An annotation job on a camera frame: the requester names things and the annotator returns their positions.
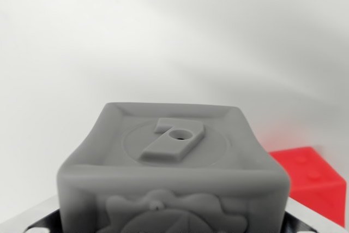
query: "cube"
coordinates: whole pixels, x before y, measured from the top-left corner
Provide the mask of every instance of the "cube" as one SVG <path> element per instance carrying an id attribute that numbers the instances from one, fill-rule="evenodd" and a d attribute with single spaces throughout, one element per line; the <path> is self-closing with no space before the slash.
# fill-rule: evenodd
<path id="1" fill-rule="evenodd" d="M 312 147 L 270 154 L 291 177 L 291 198 L 345 225 L 346 181 Z"/>
<path id="2" fill-rule="evenodd" d="M 279 233 L 290 181 L 237 107 L 109 103 L 57 185 L 64 233 Z"/>

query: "white wall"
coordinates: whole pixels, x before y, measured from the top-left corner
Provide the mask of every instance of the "white wall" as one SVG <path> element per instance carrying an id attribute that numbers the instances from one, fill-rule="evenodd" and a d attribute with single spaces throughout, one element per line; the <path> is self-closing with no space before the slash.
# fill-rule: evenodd
<path id="1" fill-rule="evenodd" d="M 0 0 L 0 222 L 110 101 L 239 106 L 267 150 L 349 181 L 349 0 Z"/>

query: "gray 3d printed cube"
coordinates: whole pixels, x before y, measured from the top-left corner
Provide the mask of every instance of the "gray 3d printed cube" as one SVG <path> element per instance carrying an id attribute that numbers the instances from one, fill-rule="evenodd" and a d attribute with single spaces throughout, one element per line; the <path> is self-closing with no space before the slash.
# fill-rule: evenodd
<path id="1" fill-rule="evenodd" d="M 64 233 L 279 233 L 290 181 L 237 107 L 109 103 L 61 166 Z"/>

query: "red toy brick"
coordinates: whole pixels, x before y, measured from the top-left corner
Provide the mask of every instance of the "red toy brick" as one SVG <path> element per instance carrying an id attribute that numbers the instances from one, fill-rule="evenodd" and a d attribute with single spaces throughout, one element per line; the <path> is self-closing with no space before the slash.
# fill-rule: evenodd
<path id="1" fill-rule="evenodd" d="M 291 198 L 344 226 L 346 182 L 312 147 L 270 155 L 291 177 Z"/>

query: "metal surface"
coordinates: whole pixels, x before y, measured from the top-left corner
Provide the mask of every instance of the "metal surface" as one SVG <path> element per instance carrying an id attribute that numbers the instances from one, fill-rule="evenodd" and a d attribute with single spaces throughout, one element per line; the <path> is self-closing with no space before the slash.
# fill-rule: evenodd
<path id="1" fill-rule="evenodd" d="M 63 233 L 57 197 L 52 197 L 1 224 L 0 232 Z M 289 198 L 281 233 L 300 232 L 348 233 L 344 228 Z"/>

